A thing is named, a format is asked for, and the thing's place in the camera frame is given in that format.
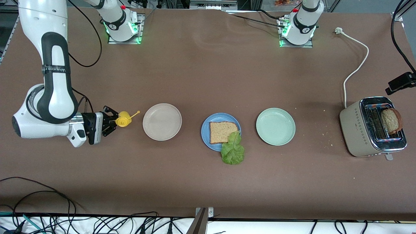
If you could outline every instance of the bread slice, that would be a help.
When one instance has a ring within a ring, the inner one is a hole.
[[[381,121],[389,134],[395,134],[403,127],[400,113],[393,108],[385,109],[381,112]]]
[[[238,131],[237,125],[233,122],[210,122],[209,128],[211,144],[228,142],[230,134]]]

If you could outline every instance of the bread crust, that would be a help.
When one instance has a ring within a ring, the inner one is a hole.
[[[392,132],[389,132],[389,134],[395,134],[395,133],[399,132],[403,128],[403,120],[401,119],[401,115],[400,115],[400,113],[399,113],[398,110],[393,109],[393,108],[390,108],[390,110],[392,110],[394,112],[394,114],[397,117],[397,121],[399,123],[399,127],[396,130],[394,130]]]

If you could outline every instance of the plate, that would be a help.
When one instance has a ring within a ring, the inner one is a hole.
[[[167,103],[152,106],[143,118],[144,132],[156,141],[171,139],[179,132],[181,126],[181,113],[176,107]]]
[[[204,141],[204,143],[212,150],[218,151],[220,152],[223,144],[218,143],[218,144],[210,144],[211,142],[211,131],[209,128],[209,122],[224,122],[224,121],[228,121],[228,122],[233,122],[237,125],[238,130],[240,131],[240,135],[241,135],[241,127],[240,124],[238,123],[238,121],[229,114],[226,113],[216,113],[213,114],[211,116],[209,116],[208,118],[206,118],[206,120],[204,121],[204,123],[202,124],[202,128],[201,128],[201,136],[202,136],[202,140]]]
[[[271,145],[284,145],[295,135],[295,121],[285,110],[269,108],[260,113],[256,122],[260,138]]]

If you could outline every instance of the toaster lever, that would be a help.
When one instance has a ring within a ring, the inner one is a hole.
[[[387,160],[387,161],[391,161],[391,160],[393,160],[393,156],[392,156],[392,154],[390,154],[390,153],[387,153],[387,154],[385,155],[385,157],[386,157],[386,160]]]

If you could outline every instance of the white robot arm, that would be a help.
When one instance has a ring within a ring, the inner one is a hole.
[[[132,27],[134,19],[137,19],[137,13],[124,6],[120,7],[117,0],[85,0],[85,2],[98,11],[114,40],[127,41],[137,34],[137,29]]]
[[[291,12],[289,18],[290,24],[282,33],[290,43],[294,45],[303,45],[313,36],[316,29],[316,23],[324,11],[322,0],[303,0],[298,12]]]
[[[116,0],[87,2],[100,12],[113,39],[124,41],[134,35],[129,23],[132,13],[121,9]],[[24,34],[41,56],[44,83],[29,89],[23,105],[12,117],[13,128],[22,138],[67,136],[74,147],[79,147],[87,137],[84,115],[77,113],[78,102],[71,86],[66,0],[19,0],[19,15]],[[105,113],[92,114],[95,119],[90,113],[87,122],[94,126],[87,132],[92,129],[96,133],[102,129]]]

